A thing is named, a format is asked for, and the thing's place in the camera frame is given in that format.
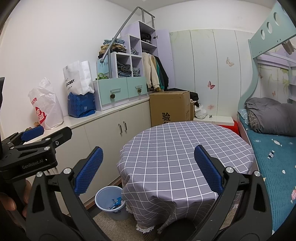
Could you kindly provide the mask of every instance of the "cardboard box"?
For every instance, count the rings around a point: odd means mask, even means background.
[[[152,126],[190,121],[189,91],[158,92],[150,94],[149,97]]]
[[[190,104],[190,120],[193,121],[195,117],[195,105],[194,103]]]

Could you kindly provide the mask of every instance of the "blue mattress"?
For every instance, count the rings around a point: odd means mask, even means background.
[[[247,130],[259,171],[266,178],[272,226],[276,231],[296,203],[296,137],[256,133],[239,118]]]

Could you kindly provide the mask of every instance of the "red stool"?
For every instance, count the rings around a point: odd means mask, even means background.
[[[219,126],[225,127],[229,130],[232,130],[234,133],[236,133],[240,136],[239,127],[238,127],[238,124],[235,120],[234,120],[234,126],[224,126],[224,125],[219,125]]]

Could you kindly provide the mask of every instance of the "blue gripper pad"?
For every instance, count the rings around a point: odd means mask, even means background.
[[[86,192],[102,162],[103,150],[99,147],[76,176],[74,192],[77,195]]]
[[[25,131],[22,134],[21,140],[27,142],[27,141],[33,140],[38,136],[43,135],[43,133],[44,133],[44,128],[42,126],[38,126],[31,130]]]
[[[211,160],[207,157],[207,155],[199,146],[196,146],[194,150],[194,159],[202,174],[204,175],[207,183],[209,184],[211,190],[220,195],[223,191],[222,177],[212,164]]]

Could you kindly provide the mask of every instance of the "drawer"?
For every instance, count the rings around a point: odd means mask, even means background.
[[[128,86],[125,77],[98,80],[98,84],[102,105],[128,98]],[[114,99],[110,97],[111,91],[115,94]]]
[[[147,94],[146,78],[145,77],[128,77],[126,78],[128,84],[128,96],[129,98]]]

